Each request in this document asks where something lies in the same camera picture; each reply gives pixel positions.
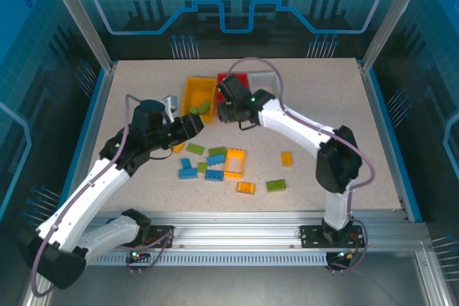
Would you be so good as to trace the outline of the metal sheet shelf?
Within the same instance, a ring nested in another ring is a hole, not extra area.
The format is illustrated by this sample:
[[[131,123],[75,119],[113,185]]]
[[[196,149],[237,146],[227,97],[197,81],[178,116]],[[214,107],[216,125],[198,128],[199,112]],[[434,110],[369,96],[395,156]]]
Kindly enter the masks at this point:
[[[132,275],[90,267],[49,306],[430,306],[411,259],[368,258],[358,270],[322,267],[156,267]]]

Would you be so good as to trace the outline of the white plastic bin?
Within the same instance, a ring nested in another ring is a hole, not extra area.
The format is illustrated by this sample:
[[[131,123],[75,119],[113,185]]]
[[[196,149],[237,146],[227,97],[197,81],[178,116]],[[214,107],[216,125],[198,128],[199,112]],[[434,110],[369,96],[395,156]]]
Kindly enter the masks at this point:
[[[274,72],[250,72],[247,74],[251,93],[265,90],[274,96],[280,92],[278,76]]]

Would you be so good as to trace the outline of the aluminium frame post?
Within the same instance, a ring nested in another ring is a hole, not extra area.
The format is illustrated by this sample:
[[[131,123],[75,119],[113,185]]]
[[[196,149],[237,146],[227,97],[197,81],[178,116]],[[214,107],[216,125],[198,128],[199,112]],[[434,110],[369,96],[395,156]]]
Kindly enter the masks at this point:
[[[113,63],[88,16],[81,0],[62,0],[96,60],[105,72],[113,71]]]
[[[392,2],[361,62],[361,71],[364,74],[369,74],[370,69],[376,62],[377,57],[387,43],[388,38],[394,31],[397,22],[403,15],[410,1],[411,0],[394,0]]]

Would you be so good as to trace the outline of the power connector with green light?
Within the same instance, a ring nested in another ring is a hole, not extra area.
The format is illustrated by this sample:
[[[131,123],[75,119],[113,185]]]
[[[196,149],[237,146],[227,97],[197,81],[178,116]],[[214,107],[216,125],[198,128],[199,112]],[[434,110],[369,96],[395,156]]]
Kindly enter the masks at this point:
[[[359,253],[358,249],[348,249],[342,252],[329,252],[326,254],[328,266],[332,269],[347,269],[351,260]]]
[[[140,263],[147,263],[151,258],[151,255],[148,252],[139,251],[135,247],[130,247],[128,249],[129,253],[127,256],[127,263],[128,264],[140,264]]]

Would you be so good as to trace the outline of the yellow lego window frame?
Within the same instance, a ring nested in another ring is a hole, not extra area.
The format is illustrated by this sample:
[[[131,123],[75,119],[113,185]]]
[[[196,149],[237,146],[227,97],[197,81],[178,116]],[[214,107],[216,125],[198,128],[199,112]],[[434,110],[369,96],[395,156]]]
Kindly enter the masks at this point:
[[[245,169],[246,151],[229,148],[224,165],[224,177],[241,179]]]

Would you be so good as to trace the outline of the red plastic bin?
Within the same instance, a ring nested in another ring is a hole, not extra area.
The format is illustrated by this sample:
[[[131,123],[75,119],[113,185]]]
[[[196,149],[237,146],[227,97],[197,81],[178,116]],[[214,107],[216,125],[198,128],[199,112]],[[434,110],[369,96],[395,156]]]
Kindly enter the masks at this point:
[[[246,73],[219,73],[217,75],[216,110],[220,102],[232,103],[234,108],[231,114],[237,121],[236,113],[243,109],[249,95],[249,82]]]

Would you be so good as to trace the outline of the yellow plastic bin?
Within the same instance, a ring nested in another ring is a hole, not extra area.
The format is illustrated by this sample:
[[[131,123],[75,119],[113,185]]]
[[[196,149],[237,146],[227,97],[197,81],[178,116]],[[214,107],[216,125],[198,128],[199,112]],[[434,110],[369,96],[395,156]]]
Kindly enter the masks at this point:
[[[181,114],[190,113],[190,108],[198,109],[205,102],[209,103],[207,110],[200,114],[204,123],[211,123],[215,115],[215,100],[217,79],[215,77],[188,77],[181,101]]]

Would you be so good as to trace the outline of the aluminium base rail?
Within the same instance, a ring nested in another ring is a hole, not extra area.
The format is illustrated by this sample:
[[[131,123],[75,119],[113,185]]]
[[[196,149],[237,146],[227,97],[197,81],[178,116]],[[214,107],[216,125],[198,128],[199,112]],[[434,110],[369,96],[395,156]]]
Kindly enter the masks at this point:
[[[286,252],[301,250],[302,225],[319,225],[320,211],[165,212],[150,211],[154,225],[174,227],[174,252]],[[401,210],[357,211],[367,230],[368,252],[432,249],[427,226],[409,222]]]

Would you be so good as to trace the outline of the blue table side rail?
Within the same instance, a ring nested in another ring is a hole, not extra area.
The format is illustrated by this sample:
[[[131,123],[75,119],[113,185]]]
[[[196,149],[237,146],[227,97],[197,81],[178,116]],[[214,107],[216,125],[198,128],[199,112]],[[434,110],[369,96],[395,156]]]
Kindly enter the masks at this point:
[[[374,70],[371,68],[367,72],[362,67],[360,70],[389,171],[402,208],[408,221],[422,223],[422,214]]]
[[[105,70],[99,72],[55,211],[66,202],[79,183],[85,179],[85,173],[89,171],[100,121],[112,81],[112,72]]]

